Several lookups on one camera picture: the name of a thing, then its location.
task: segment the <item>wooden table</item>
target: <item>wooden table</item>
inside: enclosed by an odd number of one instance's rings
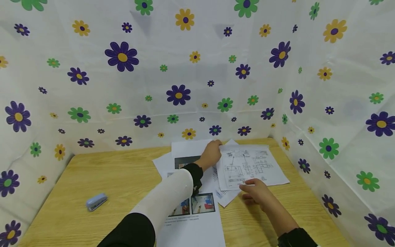
[[[271,186],[273,194],[321,246],[349,246],[274,139],[237,143],[270,145],[291,182]],[[152,160],[168,152],[170,147],[76,155],[19,246],[96,246],[161,181]],[[88,212],[86,200],[103,192],[108,201]],[[226,246],[276,246],[277,237],[266,215],[259,206],[245,206],[240,195],[225,209],[220,207]]]

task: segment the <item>purple flower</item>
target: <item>purple flower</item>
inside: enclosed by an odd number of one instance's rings
[[[247,126],[247,127],[243,126],[239,129],[239,131],[237,133],[240,134],[241,136],[246,136],[250,132],[251,132],[251,128],[249,126]]]
[[[230,27],[224,29],[225,37],[229,37],[231,34],[232,34],[232,29]]]
[[[21,227],[20,223],[17,223],[15,220],[11,221],[11,224],[6,224],[4,228],[5,232],[0,233],[0,246],[8,247],[8,245],[14,245],[18,242],[18,237],[22,234],[22,231],[19,230]]]
[[[392,51],[388,52],[388,54],[384,53],[383,57],[380,58],[381,64],[387,64],[390,65],[391,63],[395,63],[395,53]]]
[[[13,170],[9,170],[8,174],[6,171],[1,173],[0,178],[0,191],[1,196],[6,197],[8,193],[14,194],[15,187],[19,186],[19,182],[17,181],[19,178],[18,174],[14,174]]]
[[[388,221],[382,217],[377,217],[374,214],[368,214],[369,217],[364,217],[370,224],[369,229],[376,232],[376,238],[383,241],[384,239],[390,246],[395,246],[395,227],[389,226]]]
[[[188,95],[191,93],[191,90],[185,89],[185,85],[181,85],[180,87],[173,85],[171,89],[172,91],[168,90],[166,94],[169,95],[167,101],[173,101],[173,105],[177,106],[179,103],[185,105],[185,101],[191,99],[191,96]]]
[[[93,143],[92,140],[89,140],[88,138],[85,139],[80,139],[77,141],[80,147],[93,147],[95,144]]]
[[[367,130],[376,131],[376,136],[392,136],[392,130],[395,130],[395,116],[388,117],[388,112],[382,111],[379,115],[373,113],[371,119],[366,120],[366,124],[370,125]]]
[[[328,209],[329,213],[337,218],[338,215],[342,215],[342,212],[339,210],[339,206],[333,202],[332,197],[328,197],[324,194],[324,197],[321,197],[324,201],[324,206]]]
[[[303,172],[304,173],[307,173],[307,174],[309,174],[310,173],[310,171],[311,171],[311,169],[310,169],[310,164],[309,163],[307,163],[307,161],[305,160],[305,159],[299,159],[299,161],[298,161],[298,163],[299,163],[299,167],[300,167],[300,169],[302,169],[303,170]]]
[[[132,29],[132,25],[129,24],[129,22],[124,22],[124,24],[122,25],[122,30],[125,31],[125,33],[131,32]]]
[[[121,47],[119,47],[116,42],[111,42],[110,46],[112,50],[107,49],[104,51],[104,54],[106,56],[111,57],[108,60],[109,66],[114,66],[117,64],[117,69],[120,72],[123,72],[125,70],[125,67],[129,71],[133,71],[133,65],[139,64],[139,60],[134,57],[137,55],[137,50],[129,50],[129,44],[127,42],[122,42]]]
[[[133,121],[135,121],[134,125],[139,126],[140,128],[142,127],[148,127],[149,124],[151,124],[151,118],[147,117],[146,115],[140,116],[138,115]]]
[[[211,128],[209,128],[210,132],[209,134],[212,134],[213,136],[217,136],[221,133],[221,127],[219,125],[215,126],[213,125]]]
[[[302,113],[302,107],[305,107],[305,103],[302,101],[303,95],[299,94],[299,92],[296,90],[295,92],[292,92],[290,98],[290,103],[291,103],[291,110],[293,110],[293,113],[296,114],[296,111],[299,113]]]
[[[26,126],[32,125],[32,122],[28,119],[30,117],[30,112],[24,110],[24,105],[22,103],[17,103],[11,101],[11,108],[6,106],[6,113],[9,115],[7,117],[8,124],[14,124],[13,128],[15,132],[19,131],[21,128],[22,132],[26,132]]]
[[[30,31],[27,30],[26,26],[23,26],[22,24],[15,24],[14,28],[17,30],[17,33],[21,34],[22,36],[29,36]]]
[[[236,68],[236,75],[239,76],[239,79],[246,79],[247,76],[250,74],[251,67],[248,67],[248,64],[244,66],[244,64],[240,64],[240,67]]]
[[[121,146],[130,146],[130,144],[133,142],[131,137],[127,137],[127,136],[120,136],[118,137],[118,140],[115,140],[115,142],[117,143],[117,145],[121,145]]]
[[[290,41],[287,44],[280,42],[278,49],[273,48],[271,54],[274,55],[269,59],[269,62],[274,62],[274,67],[277,68],[279,65],[284,67],[285,61],[288,59],[288,52],[291,50]]]
[[[70,68],[71,72],[67,72],[67,75],[70,76],[70,80],[72,82],[77,81],[78,85],[86,85],[87,81],[89,81],[89,77],[87,77],[87,73],[85,71],[81,71],[79,67],[77,69]]]
[[[274,115],[274,108],[271,108],[271,109],[269,109],[269,108],[266,108],[266,111],[263,111],[262,112],[262,115],[261,115],[261,117],[264,119],[264,120],[266,120],[266,119],[271,119],[271,117],[273,117],[273,115]]]

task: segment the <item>flower print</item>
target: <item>flower print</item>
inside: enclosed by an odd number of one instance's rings
[[[229,37],[231,34],[232,34],[232,29],[230,27],[224,29],[225,37]]]
[[[82,123],[82,121],[84,121],[84,123],[87,123],[88,119],[90,119],[89,111],[84,111],[82,107],[78,107],[77,109],[72,107],[70,108],[70,110],[71,111],[67,112],[70,115],[70,118],[73,120],[76,119],[79,123]]]
[[[224,112],[224,111],[227,112],[227,111],[229,111],[230,108],[233,107],[232,103],[233,103],[233,100],[230,100],[230,98],[226,98],[226,99],[223,98],[222,101],[218,102],[217,109],[220,109],[221,112]]]
[[[132,138],[131,137],[127,137],[127,136],[119,136],[117,140],[115,140],[115,142],[117,143],[117,145],[121,145],[122,147],[124,146],[130,146],[131,143],[133,143]]]
[[[22,36],[29,36],[30,31],[26,26],[23,26],[22,24],[15,24],[14,28],[17,30],[18,34],[21,34]]]
[[[383,98],[384,94],[380,94],[379,92],[372,94],[369,99],[371,100],[371,102],[373,104],[380,104],[382,100],[384,100]]]
[[[36,143],[32,143],[32,145],[30,146],[30,154],[33,155],[33,157],[39,157],[40,153],[41,153],[41,146],[38,144],[38,142]]]
[[[290,142],[287,140],[287,138],[283,137],[281,142],[285,150],[288,151],[290,149]]]
[[[342,20],[341,22],[338,19],[334,19],[332,24],[329,23],[326,25],[326,30],[322,34],[325,36],[324,41],[327,42],[330,40],[331,43],[335,43],[337,39],[343,38],[343,33],[347,30],[347,26],[345,26],[346,20]]]
[[[274,62],[274,67],[278,66],[284,67],[285,61],[288,59],[288,52],[291,50],[290,41],[285,44],[284,42],[280,42],[278,44],[278,49],[273,48],[271,54],[273,55],[269,62]]]
[[[107,111],[111,112],[112,114],[119,114],[120,111],[122,111],[121,106],[118,105],[117,103],[114,104],[108,104],[107,106]]]
[[[8,247],[8,245],[16,244],[18,242],[18,237],[22,234],[22,231],[19,230],[21,224],[12,220],[10,224],[6,224],[4,227],[6,231],[0,233],[0,246]]]
[[[55,148],[55,158],[58,158],[58,161],[63,160],[63,157],[66,155],[66,148],[63,144],[57,144]]]
[[[231,55],[230,57],[229,57],[229,62],[232,64],[232,63],[234,63],[234,62],[236,62],[236,56],[235,55]]]
[[[166,92],[166,94],[169,96],[167,98],[167,101],[173,101],[173,105],[175,106],[177,106],[178,104],[185,105],[185,101],[191,99],[191,96],[188,95],[190,93],[191,90],[185,89],[185,85],[181,85],[180,87],[173,85],[171,86],[171,90],[168,90]]]
[[[300,158],[298,161],[298,164],[299,164],[300,169],[302,169],[304,173],[310,174],[310,171],[311,171],[310,164],[307,163],[307,161],[305,159]]]
[[[121,43],[121,47],[116,42],[110,43],[110,49],[106,49],[104,54],[108,57],[111,57],[107,63],[109,66],[117,65],[117,69],[120,72],[125,70],[125,67],[128,71],[133,71],[133,65],[138,65],[139,60],[135,58],[137,55],[136,49],[129,49],[129,44],[125,41]]]
[[[80,139],[77,141],[80,147],[93,147],[95,144],[93,143],[92,140],[89,140],[88,138],[85,139]]]
[[[314,21],[314,19],[317,17],[317,15],[318,15],[318,11],[320,10],[320,3],[319,2],[316,2],[316,3],[314,3],[314,5],[313,6],[311,6],[311,11],[310,11],[310,13],[309,13],[309,16],[310,16],[310,20],[313,20]]]
[[[192,128],[185,129],[185,131],[182,132],[182,137],[185,138],[185,140],[193,139],[195,136],[196,136],[196,131],[193,130]]]
[[[221,127],[219,125],[215,126],[213,125],[211,128],[209,128],[209,134],[212,134],[213,136],[217,136],[221,133]]]
[[[321,147],[320,153],[324,154],[324,158],[329,157],[332,160],[335,158],[335,155],[339,154],[339,151],[337,150],[339,148],[339,144],[335,143],[333,138],[330,138],[329,140],[324,138],[319,145]]]
[[[190,9],[180,9],[180,13],[175,15],[177,21],[175,24],[180,26],[180,29],[184,31],[187,29],[188,31],[191,30],[191,26],[195,25],[193,19],[195,18],[194,14],[191,14]]]
[[[70,80],[72,82],[77,82],[78,85],[86,85],[87,81],[89,81],[89,77],[87,77],[87,73],[85,71],[81,71],[79,67],[77,69],[75,68],[70,68],[71,72],[67,72],[67,75],[70,76]]]
[[[261,37],[267,37],[270,34],[271,27],[269,24],[264,24],[261,28],[259,28],[259,35]]]
[[[371,118],[366,120],[366,124],[370,125],[367,130],[370,132],[376,131],[376,136],[392,136],[392,130],[395,130],[395,116],[388,117],[388,112],[382,111],[379,115],[373,113]]]
[[[246,136],[250,132],[251,132],[251,128],[249,126],[246,127],[243,126],[239,129],[237,133],[240,134],[241,136]]]
[[[32,125],[32,122],[28,119],[30,112],[24,110],[24,104],[11,101],[11,107],[6,106],[6,113],[9,115],[6,119],[8,124],[13,124],[13,129],[18,132],[21,129],[22,132],[26,132],[26,126]]]
[[[237,4],[234,7],[235,11],[239,12],[239,17],[243,17],[244,14],[247,18],[251,17],[251,12],[256,12],[258,7],[256,4],[259,0],[236,0]]]
[[[318,70],[319,72],[317,73],[317,75],[320,77],[321,80],[330,80],[332,72],[330,68],[327,67],[323,67],[322,69]]]
[[[274,115],[274,108],[271,108],[271,109],[266,108],[266,111],[263,111],[263,112],[262,112],[261,117],[262,117],[264,120],[266,120],[266,119],[270,120],[271,117],[273,117],[273,115]]]
[[[53,68],[58,68],[60,66],[59,61],[54,58],[49,58],[47,60],[47,64],[48,66],[52,66]]]
[[[14,194],[15,188],[19,186],[18,174],[14,174],[13,170],[2,171],[0,179],[1,196],[6,197],[8,193]]]
[[[328,209],[329,213],[336,218],[338,215],[342,215],[342,212],[339,210],[339,206],[334,203],[334,200],[332,197],[328,197],[326,194],[324,194],[323,197],[321,197],[322,200],[324,201],[324,206]]]
[[[369,222],[368,227],[372,232],[376,232],[376,238],[387,241],[388,245],[395,246],[395,227],[389,226],[388,221],[382,217],[377,217],[374,214],[368,214],[369,217],[364,217]]]
[[[178,116],[177,115],[170,115],[167,117],[167,121],[169,123],[177,123],[178,122]]]
[[[371,172],[364,172],[361,171],[361,174],[357,174],[357,183],[362,185],[362,189],[367,190],[369,189],[371,192],[374,192],[375,189],[380,189],[380,186],[377,184],[378,179],[373,177]]]

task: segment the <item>paper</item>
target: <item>paper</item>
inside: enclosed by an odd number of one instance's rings
[[[289,183],[266,145],[224,145],[217,163],[221,190],[239,190],[239,185],[258,178],[266,185]]]

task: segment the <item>white fabric wall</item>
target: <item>white fabric wall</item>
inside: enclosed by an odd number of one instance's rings
[[[394,14],[391,0],[2,1],[0,246],[72,154],[268,136],[350,244],[394,246]]]

